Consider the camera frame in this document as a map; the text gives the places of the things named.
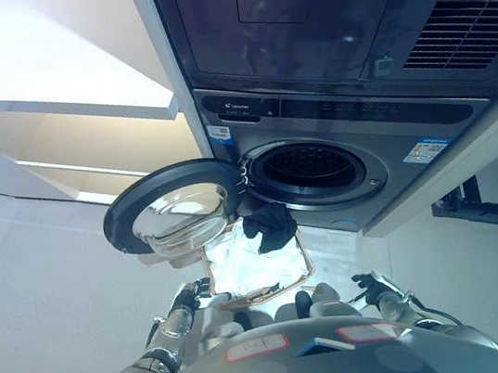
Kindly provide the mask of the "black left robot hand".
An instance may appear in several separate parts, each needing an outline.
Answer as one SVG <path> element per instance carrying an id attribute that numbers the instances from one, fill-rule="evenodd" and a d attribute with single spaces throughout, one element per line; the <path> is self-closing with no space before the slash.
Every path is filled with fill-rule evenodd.
<path id="1" fill-rule="evenodd" d="M 183 313 L 193 319 L 198 309 L 213 297 L 212 291 L 211 277 L 185 283 L 175 295 L 168 316 Z"/>

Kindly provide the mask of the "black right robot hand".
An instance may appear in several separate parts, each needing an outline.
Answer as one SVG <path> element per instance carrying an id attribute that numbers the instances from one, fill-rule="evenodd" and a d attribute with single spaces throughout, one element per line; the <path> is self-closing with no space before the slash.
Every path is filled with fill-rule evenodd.
<path id="1" fill-rule="evenodd" d="M 380 282 L 371 274 L 359 274 L 351 277 L 352 282 L 355 282 L 361 292 L 356 296 L 355 301 L 364 299 L 367 304 L 379 308 L 380 300 L 387 294 L 395 292 L 387 284 Z"/>

